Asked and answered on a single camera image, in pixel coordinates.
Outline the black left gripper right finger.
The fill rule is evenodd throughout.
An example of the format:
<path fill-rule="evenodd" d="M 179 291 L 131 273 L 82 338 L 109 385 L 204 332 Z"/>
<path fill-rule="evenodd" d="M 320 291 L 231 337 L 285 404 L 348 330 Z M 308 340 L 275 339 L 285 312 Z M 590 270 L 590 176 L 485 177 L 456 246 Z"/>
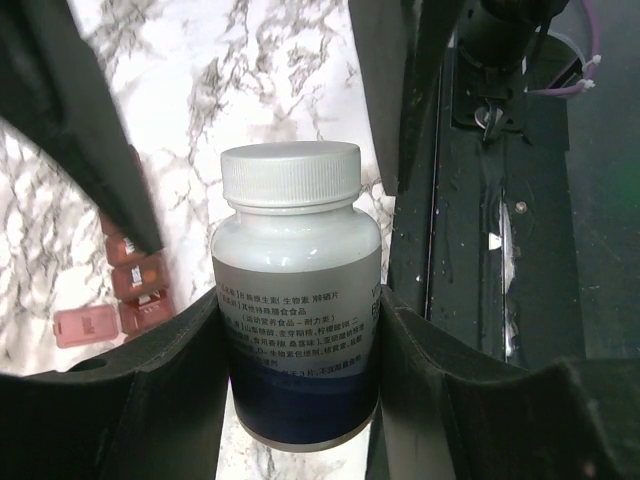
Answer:
<path fill-rule="evenodd" d="M 635 479 L 639 363 L 495 360 L 381 294 L 381 398 L 393 479 Z"/>

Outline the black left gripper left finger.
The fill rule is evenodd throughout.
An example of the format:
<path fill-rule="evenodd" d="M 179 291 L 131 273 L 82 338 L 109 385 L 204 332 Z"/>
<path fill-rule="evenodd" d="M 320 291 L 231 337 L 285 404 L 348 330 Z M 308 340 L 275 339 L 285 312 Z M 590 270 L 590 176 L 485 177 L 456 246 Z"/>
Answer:
<path fill-rule="evenodd" d="M 213 479 L 228 384 L 207 292 L 65 373 L 1 377 L 4 479 Z"/>

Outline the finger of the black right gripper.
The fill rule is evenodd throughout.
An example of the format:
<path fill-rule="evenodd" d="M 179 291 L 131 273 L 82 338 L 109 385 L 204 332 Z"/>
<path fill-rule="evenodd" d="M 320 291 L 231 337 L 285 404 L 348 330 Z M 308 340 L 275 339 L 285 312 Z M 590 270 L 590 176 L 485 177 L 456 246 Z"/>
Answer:
<path fill-rule="evenodd" d="M 385 192 L 407 189 L 427 109 L 450 40 L 450 2 L 348 2 Z"/>
<path fill-rule="evenodd" d="M 2 2 L 1 116 L 143 252 L 162 249 L 143 175 L 67 2 Z"/>

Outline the red weekly pill organizer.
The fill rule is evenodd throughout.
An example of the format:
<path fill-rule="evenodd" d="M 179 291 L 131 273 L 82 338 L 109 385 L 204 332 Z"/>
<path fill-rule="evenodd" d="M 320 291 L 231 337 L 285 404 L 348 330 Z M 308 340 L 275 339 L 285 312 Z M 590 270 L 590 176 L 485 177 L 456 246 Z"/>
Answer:
<path fill-rule="evenodd" d="M 163 254 L 144 254 L 104 212 L 99 220 L 117 303 L 56 312 L 53 333 L 60 349 L 112 341 L 120 335 L 130 340 L 176 314 Z"/>

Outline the white pill bottle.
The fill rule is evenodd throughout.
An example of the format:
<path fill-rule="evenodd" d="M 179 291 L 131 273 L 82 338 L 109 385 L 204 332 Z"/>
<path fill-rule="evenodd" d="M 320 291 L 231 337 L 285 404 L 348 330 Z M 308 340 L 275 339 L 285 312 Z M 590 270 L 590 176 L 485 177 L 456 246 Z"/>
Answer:
<path fill-rule="evenodd" d="M 342 444 L 378 402 L 382 241 L 355 207 L 360 149 L 263 143 L 220 164 L 232 214 L 211 253 L 237 417 L 278 450 Z"/>

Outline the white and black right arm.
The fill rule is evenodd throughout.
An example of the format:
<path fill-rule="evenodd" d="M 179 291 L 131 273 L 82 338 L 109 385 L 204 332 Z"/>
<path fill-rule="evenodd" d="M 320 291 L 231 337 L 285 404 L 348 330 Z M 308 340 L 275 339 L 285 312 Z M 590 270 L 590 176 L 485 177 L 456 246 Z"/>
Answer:
<path fill-rule="evenodd" d="M 471 64 L 520 64 L 561 1 L 353 1 L 349 5 L 374 150 L 396 194 L 453 34 Z M 145 253 L 162 240 L 99 63 L 64 1 L 1 5 L 1 116 L 41 147 Z"/>

